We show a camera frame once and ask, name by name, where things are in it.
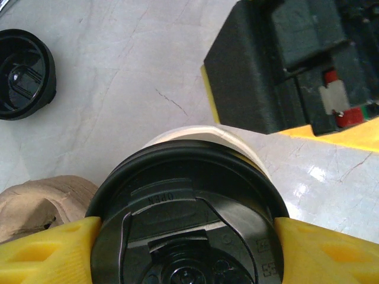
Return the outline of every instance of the black lid rim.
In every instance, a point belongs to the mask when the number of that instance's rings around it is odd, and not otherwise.
[[[232,163],[241,172],[248,173],[251,177],[254,176],[264,186],[261,193],[268,203],[272,216],[274,218],[289,217],[284,200],[271,181],[251,164],[234,156],[233,153],[238,152],[220,144],[200,140],[174,140],[142,149],[120,163],[106,178],[93,197],[86,217],[104,217],[107,206],[111,206],[114,195],[120,189],[120,181],[125,180],[125,176],[133,176],[134,172],[138,172],[147,164],[157,160],[163,162],[167,159],[183,159],[186,156],[189,159],[206,156],[208,159],[218,159],[218,162]]]

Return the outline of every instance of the round black container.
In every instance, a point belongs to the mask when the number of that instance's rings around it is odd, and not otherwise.
[[[103,221],[94,284],[282,282],[273,222],[288,217],[284,201],[228,147],[177,140],[145,148],[109,175],[86,216]]]
[[[0,31],[0,119],[25,118],[55,93],[54,60],[45,44],[27,31]]]

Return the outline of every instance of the black plastic lid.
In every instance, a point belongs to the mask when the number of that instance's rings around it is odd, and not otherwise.
[[[55,94],[55,65],[46,45],[27,31],[0,31],[0,119],[25,118]]]

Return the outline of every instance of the white marble floor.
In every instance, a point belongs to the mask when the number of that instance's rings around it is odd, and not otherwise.
[[[57,96],[0,121],[0,191],[79,175],[101,184],[154,136],[212,124],[200,66],[234,0],[18,0],[0,30],[52,51]],[[379,155],[281,135],[256,148],[293,218],[379,243]]]

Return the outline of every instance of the crumpled brown paper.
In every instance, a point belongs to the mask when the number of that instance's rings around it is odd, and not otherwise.
[[[98,187],[78,176],[32,180],[0,193],[0,243],[84,218]]]

